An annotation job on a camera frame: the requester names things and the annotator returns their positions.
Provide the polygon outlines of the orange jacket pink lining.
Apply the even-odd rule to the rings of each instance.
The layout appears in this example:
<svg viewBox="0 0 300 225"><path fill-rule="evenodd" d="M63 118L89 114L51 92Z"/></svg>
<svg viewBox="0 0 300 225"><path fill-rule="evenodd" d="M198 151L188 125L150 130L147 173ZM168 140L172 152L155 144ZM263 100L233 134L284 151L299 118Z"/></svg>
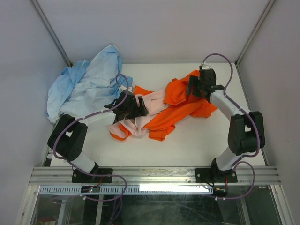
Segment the orange jacket pink lining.
<svg viewBox="0 0 300 225"><path fill-rule="evenodd" d="M176 128L175 124L187 116L208 118L217 107L201 97L187 95L188 81L191 76L199 76L194 70L187 76L174 78L160 91L149 91L135 86L134 94L142 97L148 110L148 115L135 119L124 119L108 127L110 135L124 141L130 136L143 136L149 133L149 138L163 141Z"/></svg>

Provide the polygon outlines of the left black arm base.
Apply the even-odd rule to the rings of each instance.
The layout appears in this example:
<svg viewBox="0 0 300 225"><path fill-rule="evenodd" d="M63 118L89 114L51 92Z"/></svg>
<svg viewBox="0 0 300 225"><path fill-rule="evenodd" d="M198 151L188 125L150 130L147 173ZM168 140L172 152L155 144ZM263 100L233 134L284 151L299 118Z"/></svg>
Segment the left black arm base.
<svg viewBox="0 0 300 225"><path fill-rule="evenodd" d="M90 172L85 172L80 168L73 170L72 183L99 183L100 184L109 184L112 183L112 168L102 168L98 164L92 168Z"/></svg>

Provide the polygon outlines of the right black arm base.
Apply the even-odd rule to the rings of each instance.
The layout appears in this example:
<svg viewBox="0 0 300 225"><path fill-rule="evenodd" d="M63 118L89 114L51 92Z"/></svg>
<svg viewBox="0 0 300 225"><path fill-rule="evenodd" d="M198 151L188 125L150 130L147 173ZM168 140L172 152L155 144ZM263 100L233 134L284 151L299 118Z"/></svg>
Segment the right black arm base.
<svg viewBox="0 0 300 225"><path fill-rule="evenodd" d="M196 183L237 183L237 175L233 169L220 170L217 166L216 159L213 159L209 168L195 169Z"/></svg>

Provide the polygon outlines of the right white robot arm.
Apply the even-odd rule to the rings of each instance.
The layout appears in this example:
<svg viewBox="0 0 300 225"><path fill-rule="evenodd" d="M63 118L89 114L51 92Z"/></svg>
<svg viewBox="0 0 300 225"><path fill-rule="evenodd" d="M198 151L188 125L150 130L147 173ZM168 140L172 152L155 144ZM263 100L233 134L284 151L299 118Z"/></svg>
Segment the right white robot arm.
<svg viewBox="0 0 300 225"><path fill-rule="evenodd" d="M221 181L243 158L254 158L265 145L263 115L241 107L216 84L213 69L200 69L188 81L187 95L204 98L229 120L226 150L212 161L210 177Z"/></svg>

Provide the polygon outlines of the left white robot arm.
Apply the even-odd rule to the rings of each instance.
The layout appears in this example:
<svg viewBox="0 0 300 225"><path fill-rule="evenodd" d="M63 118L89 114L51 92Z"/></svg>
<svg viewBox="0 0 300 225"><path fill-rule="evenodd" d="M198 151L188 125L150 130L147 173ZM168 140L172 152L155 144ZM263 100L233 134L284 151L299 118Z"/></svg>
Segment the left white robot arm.
<svg viewBox="0 0 300 225"><path fill-rule="evenodd" d="M125 90L118 99L105 105L101 111L78 119L69 114L61 116L47 145L53 150L55 157L66 160L82 173L86 181L93 182L98 178L98 165L83 152L86 134L115 125L122 120L135 119L147 114L143 97Z"/></svg>

